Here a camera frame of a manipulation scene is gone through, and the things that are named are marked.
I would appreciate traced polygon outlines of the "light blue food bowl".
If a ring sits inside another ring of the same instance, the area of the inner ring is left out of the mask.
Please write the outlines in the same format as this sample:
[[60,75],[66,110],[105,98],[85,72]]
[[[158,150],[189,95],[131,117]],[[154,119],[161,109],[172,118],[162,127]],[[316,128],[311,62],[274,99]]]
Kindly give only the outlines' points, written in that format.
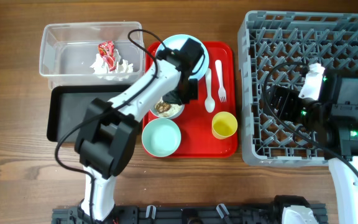
[[153,105],[153,107],[151,107],[150,112],[158,118],[175,119],[175,118],[179,117],[179,115],[181,115],[181,113],[185,109],[185,105],[171,104],[171,108],[169,111],[159,114],[155,110],[155,105]]

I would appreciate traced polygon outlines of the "brown food scraps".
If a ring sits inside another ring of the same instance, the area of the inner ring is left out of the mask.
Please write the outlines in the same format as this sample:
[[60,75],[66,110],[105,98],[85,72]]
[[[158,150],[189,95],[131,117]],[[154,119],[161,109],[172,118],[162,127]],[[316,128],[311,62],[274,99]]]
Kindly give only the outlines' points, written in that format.
[[160,101],[155,105],[155,110],[159,114],[169,111],[170,108],[171,108],[171,104],[166,103],[164,101]]

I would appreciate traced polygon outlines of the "light blue plate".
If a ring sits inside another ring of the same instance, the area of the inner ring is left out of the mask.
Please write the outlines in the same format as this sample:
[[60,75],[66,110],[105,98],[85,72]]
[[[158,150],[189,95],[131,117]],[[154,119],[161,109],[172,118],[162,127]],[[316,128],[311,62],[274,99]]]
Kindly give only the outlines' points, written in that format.
[[169,49],[180,50],[188,39],[193,39],[194,41],[200,43],[204,51],[203,56],[199,59],[198,63],[196,64],[196,66],[192,71],[193,72],[192,76],[189,77],[189,79],[196,78],[197,80],[200,80],[205,75],[209,67],[209,53],[205,45],[196,37],[193,37],[188,34],[176,34],[170,36],[166,38],[163,41],[163,43]]

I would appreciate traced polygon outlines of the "mint green bowl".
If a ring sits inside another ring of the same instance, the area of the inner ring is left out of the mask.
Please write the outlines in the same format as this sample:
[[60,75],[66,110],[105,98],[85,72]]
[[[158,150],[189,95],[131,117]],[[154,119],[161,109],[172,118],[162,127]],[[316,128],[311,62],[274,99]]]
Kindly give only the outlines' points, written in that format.
[[154,119],[143,129],[142,144],[151,156],[168,157],[179,148],[180,143],[181,131],[170,119]]

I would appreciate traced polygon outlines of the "white napkin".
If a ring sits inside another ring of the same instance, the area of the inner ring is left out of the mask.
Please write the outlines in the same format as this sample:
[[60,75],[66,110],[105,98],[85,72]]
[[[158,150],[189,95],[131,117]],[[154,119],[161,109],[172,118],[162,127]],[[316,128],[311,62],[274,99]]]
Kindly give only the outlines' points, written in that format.
[[108,81],[123,81],[130,77],[130,73],[134,71],[133,64],[129,63],[127,60],[122,59],[119,54],[118,49],[114,49],[114,58],[116,68],[112,71],[109,70],[107,63],[102,59],[100,54],[96,54],[96,60],[90,66],[94,70],[93,74],[100,79]]

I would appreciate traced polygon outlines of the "red snack wrapper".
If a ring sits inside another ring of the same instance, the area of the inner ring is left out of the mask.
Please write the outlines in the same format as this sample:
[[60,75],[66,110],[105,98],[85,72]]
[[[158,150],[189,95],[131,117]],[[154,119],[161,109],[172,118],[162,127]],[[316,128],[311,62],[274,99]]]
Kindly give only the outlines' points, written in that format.
[[114,44],[111,40],[98,45],[99,54],[107,63],[109,71],[116,69],[116,58],[114,56]]

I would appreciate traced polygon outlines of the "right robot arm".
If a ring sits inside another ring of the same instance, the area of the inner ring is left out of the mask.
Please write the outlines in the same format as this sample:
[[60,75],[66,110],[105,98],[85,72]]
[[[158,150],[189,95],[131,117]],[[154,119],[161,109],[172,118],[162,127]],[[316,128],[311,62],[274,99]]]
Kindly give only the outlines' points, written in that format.
[[317,82],[317,98],[281,86],[263,86],[264,108],[316,132],[309,143],[324,151],[337,193],[341,221],[358,221],[358,75],[329,70]]

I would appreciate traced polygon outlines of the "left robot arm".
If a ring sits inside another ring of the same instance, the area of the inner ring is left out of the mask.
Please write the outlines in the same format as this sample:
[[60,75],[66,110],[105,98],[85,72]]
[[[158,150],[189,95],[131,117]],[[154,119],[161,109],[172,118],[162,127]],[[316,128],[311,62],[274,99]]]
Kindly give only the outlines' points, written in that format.
[[152,57],[147,73],[108,101],[95,98],[86,110],[75,151],[87,184],[80,216],[87,223],[102,223],[114,208],[116,177],[134,153],[136,129],[160,100],[188,104],[198,97],[193,69],[204,58],[202,44],[187,39],[180,49],[164,48]]

